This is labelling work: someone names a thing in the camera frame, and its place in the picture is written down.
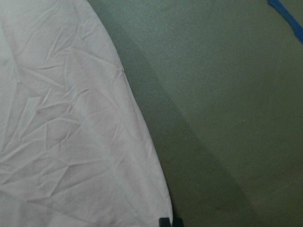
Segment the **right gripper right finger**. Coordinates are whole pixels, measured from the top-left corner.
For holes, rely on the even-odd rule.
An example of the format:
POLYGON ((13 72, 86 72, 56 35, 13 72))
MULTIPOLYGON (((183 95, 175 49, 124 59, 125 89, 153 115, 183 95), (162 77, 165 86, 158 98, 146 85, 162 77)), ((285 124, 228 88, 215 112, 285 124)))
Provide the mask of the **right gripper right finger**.
POLYGON ((181 218, 174 218, 172 222, 172 227, 184 227, 183 220, 181 218))

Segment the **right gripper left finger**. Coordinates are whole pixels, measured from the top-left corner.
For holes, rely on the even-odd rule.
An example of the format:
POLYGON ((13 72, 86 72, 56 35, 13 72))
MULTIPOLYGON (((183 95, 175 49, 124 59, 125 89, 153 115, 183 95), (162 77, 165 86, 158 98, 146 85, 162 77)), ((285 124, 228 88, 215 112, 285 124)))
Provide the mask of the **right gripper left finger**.
POLYGON ((170 227, 169 218, 159 218, 159 227, 170 227))

